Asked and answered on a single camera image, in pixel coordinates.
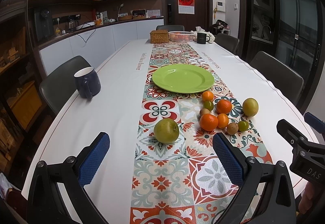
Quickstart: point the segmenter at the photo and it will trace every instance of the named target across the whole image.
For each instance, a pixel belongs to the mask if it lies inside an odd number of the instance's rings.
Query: gray chair
[[[90,67],[90,64],[82,56],[76,56],[60,65],[41,82],[41,95],[56,115],[77,90],[74,74],[86,67]]]
[[[222,48],[225,48],[227,51],[230,51],[232,54],[235,54],[239,39],[223,33],[219,33],[215,35],[215,37],[214,42],[216,44],[220,45]]]
[[[184,26],[182,25],[159,25],[156,27],[156,30],[166,29],[168,31],[185,31]]]
[[[271,81],[293,104],[297,102],[303,87],[303,78],[298,73],[264,51],[259,51],[250,65]]]

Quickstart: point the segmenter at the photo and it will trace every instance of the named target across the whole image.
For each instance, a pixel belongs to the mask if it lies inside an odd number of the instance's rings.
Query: power cord
[[[82,36],[80,36],[79,34],[77,34],[80,38],[82,38],[82,40],[85,42],[85,43],[87,43],[87,41],[89,40],[89,38],[95,33],[95,31],[96,31],[96,25],[95,25],[95,30],[92,32],[92,34],[90,34],[90,36],[87,38],[87,40],[85,40]]]

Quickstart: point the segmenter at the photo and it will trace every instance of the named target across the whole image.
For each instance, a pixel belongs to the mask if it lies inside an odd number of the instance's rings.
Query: dark blue mug
[[[91,99],[101,89],[100,79],[94,67],[83,68],[74,74],[74,80],[79,95],[82,98]]]

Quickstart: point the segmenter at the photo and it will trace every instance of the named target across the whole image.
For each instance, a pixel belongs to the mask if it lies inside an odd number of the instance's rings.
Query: white tablecloth
[[[273,163],[292,162],[292,147],[277,133],[276,125],[286,119],[309,141],[318,142],[295,106],[257,70],[238,56],[214,44],[190,45],[220,76],[235,98],[248,97],[259,103],[258,114],[251,118],[269,151]],[[128,42],[98,67],[101,91],[91,101],[80,98],[76,91],[60,111],[41,142],[25,181],[22,195],[27,199],[30,181],[38,161],[61,163],[70,155],[77,156],[99,134],[110,136],[110,149],[93,181],[85,189],[100,213],[109,223],[128,223],[130,218],[131,185],[134,150],[141,110],[141,100],[152,44],[146,39]],[[295,196],[306,181],[290,173]],[[80,222],[65,189],[62,197],[71,217]]]

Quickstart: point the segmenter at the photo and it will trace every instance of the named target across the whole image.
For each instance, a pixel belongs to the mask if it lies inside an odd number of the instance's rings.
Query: table runner
[[[199,126],[203,107],[202,93],[178,94],[165,91],[152,82],[155,70],[168,64],[192,64],[208,70],[215,83],[210,91],[214,104],[220,99],[232,103],[230,122],[246,120],[249,129],[229,136],[225,129],[204,131]],[[153,45],[145,82],[142,114],[134,158],[130,223],[213,223],[238,190],[233,185],[212,148],[213,135],[223,132],[245,156],[272,163],[271,156],[252,121],[243,115],[226,84],[188,44],[170,42]],[[162,118],[174,119],[180,135],[173,144],[158,142],[153,133]],[[249,219],[257,206],[263,186],[259,186],[243,220]]]

